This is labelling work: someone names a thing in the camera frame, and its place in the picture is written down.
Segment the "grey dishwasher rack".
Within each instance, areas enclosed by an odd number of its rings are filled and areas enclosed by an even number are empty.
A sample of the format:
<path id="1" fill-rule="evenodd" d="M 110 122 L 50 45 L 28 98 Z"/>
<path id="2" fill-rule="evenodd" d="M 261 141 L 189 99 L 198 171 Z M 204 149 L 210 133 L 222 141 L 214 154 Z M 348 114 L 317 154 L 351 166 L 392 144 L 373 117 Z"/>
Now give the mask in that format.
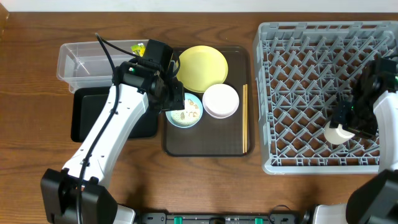
<path id="1" fill-rule="evenodd" d="M 332 145 L 323 133 L 365 65 L 397 53 L 397 22 L 264 22 L 253 52 L 265 173 L 378 171 L 377 138 Z"/>

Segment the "light blue bowl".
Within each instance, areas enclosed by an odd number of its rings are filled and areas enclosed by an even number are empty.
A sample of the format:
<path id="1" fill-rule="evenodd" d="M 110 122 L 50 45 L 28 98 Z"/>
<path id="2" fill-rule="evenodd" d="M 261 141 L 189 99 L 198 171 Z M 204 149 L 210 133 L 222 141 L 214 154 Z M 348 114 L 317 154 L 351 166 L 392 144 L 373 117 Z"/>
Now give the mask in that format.
<path id="1" fill-rule="evenodd" d="M 196 125 L 203 114 L 203 105 L 200 99 L 191 94 L 185 93 L 185 109 L 167 111 L 167 120 L 178 128 L 191 128 Z"/>

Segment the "rice and nut scraps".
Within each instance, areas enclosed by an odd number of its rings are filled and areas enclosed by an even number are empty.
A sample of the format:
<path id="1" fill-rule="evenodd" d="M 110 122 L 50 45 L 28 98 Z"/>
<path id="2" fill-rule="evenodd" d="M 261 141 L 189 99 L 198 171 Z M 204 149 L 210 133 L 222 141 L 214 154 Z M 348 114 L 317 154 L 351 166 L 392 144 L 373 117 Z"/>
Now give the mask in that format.
<path id="1" fill-rule="evenodd" d="M 172 111 L 172 119 L 180 126 L 190 126 L 196 123 L 200 118 L 200 108 L 191 99 L 185 100 L 185 109 Z"/>

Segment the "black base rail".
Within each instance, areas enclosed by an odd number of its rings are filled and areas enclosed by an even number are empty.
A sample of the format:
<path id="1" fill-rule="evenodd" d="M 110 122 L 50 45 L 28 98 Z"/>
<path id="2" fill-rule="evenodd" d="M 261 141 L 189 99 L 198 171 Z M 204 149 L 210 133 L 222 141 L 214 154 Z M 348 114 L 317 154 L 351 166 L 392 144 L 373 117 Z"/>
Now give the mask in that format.
<path id="1" fill-rule="evenodd" d="M 133 224 L 299 224 L 305 223 L 294 213 L 271 215 L 240 214 L 166 214 L 138 213 Z"/>

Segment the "dark brown serving tray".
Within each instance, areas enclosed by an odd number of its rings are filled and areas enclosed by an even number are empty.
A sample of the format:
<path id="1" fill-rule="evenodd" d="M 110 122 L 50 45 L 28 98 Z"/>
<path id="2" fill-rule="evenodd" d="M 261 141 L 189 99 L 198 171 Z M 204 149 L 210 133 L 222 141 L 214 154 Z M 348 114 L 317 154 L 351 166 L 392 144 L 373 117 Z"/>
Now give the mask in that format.
<path id="1" fill-rule="evenodd" d="M 251 82 L 249 54 L 241 46 L 218 46 L 228 63 L 225 84 L 239 96 L 236 112 L 216 119 L 206 111 L 191 128 L 178 128 L 163 116 L 162 149 L 174 157 L 243 157 L 243 85 Z"/>

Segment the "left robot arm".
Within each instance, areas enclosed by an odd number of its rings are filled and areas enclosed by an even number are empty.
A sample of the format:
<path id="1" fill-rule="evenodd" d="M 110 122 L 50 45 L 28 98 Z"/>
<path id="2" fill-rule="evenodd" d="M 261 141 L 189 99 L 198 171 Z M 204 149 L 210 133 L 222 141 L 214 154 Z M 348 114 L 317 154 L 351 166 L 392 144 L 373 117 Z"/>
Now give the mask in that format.
<path id="1" fill-rule="evenodd" d="M 132 129 L 148 109 L 184 108 L 173 48 L 148 40 L 143 55 L 111 63 L 112 86 L 104 108 L 80 148 L 62 170 L 47 169 L 40 181 L 49 223 L 133 223 L 136 212 L 108 191 L 116 161 Z"/>

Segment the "green yellow snack wrapper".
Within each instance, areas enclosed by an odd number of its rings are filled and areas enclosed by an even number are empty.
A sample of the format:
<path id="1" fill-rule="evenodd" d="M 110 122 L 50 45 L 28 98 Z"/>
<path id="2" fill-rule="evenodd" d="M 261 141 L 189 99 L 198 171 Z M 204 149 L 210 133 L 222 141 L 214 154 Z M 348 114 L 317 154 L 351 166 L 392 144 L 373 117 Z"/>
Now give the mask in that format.
<path id="1" fill-rule="evenodd" d="M 131 46 L 131 51 L 134 55 L 138 55 L 142 57 L 144 55 L 144 52 L 146 50 L 146 46 L 144 43 L 138 43 L 136 45 Z"/>

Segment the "black rectangular tray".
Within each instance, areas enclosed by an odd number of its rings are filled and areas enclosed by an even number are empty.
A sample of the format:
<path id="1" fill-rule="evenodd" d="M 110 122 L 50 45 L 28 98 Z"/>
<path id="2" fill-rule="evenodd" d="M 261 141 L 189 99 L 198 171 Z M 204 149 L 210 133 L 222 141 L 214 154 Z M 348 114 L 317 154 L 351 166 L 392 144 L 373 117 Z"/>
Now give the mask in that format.
<path id="1" fill-rule="evenodd" d="M 83 142 L 102 112 L 109 87 L 80 88 L 74 94 L 71 139 Z M 158 112 L 147 110 L 130 132 L 128 139 L 151 138 L 158 130 Z"/>

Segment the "white cup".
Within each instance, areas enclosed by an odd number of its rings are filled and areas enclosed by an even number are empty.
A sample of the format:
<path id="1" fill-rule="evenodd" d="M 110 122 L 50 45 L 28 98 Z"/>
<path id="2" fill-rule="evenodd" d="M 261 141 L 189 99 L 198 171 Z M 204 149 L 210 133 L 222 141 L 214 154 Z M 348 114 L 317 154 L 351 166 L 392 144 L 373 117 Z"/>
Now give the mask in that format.
<path id="1" fill-rule="evenodd" d="M 340 145 L 355 136 L 354 133 L 345 131 L 343 126 L 339 124 L 336 128 L 331 127 L 331 122 L 327 122 L 324 128 L 324 137 L 328 142 L 334 145 Z"/>

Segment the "pink bowl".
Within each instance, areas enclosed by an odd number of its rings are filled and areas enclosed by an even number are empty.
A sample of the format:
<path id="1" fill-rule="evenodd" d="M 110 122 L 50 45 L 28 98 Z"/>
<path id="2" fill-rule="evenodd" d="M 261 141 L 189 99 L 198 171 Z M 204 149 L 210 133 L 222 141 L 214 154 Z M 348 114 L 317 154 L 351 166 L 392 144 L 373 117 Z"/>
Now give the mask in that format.
<path id="1" fill-rule="evenodd" d="M 239 107 L 237 91 L 226 84 L 210 86 L 203 94 L 202 103 L 205 111 L 216 119 L 233 115 Z"/>

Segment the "clear plastic bin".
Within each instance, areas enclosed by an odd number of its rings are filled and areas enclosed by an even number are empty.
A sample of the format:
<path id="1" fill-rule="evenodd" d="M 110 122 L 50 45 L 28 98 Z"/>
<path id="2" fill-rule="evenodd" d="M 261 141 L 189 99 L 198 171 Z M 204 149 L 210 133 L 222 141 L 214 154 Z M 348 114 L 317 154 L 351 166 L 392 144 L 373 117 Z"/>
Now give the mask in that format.
<path id="1" fill-rule="evenodd" d="M 58 56 L 57 77 L 69 84 L 69 91 L 112 85 L 113 71 L 100 43 L 63 44 Z"/>

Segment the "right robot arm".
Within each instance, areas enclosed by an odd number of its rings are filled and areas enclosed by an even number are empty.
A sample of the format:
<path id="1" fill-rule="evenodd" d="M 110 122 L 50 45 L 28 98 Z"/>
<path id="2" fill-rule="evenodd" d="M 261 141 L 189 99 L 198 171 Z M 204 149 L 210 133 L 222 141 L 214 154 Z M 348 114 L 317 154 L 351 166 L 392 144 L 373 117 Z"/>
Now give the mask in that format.
<path id="1" fill-rule="evenodd" d="M 324 129 L 342 144 L 353 137 L 379 140 L 378 174 L 355 190 L 347 203 L 317 205 L 302 223 L 397 223 L 397 56 L 370 61 L 352 99 L 341 101 Z"/>

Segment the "yellow plate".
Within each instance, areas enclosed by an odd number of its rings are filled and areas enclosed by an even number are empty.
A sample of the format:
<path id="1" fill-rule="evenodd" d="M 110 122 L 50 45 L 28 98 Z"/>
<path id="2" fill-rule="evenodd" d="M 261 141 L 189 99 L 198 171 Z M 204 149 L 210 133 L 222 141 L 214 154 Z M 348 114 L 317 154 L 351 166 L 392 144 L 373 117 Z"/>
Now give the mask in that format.
<path id="1" fill-rule="evenodd" d="M 204 93 L 210 86 L 224 83 L 228 76 L 226 58 L 213 47 L 190 47 L 181 53 L 179 59 L 177 79 L 189 91 Z"/>

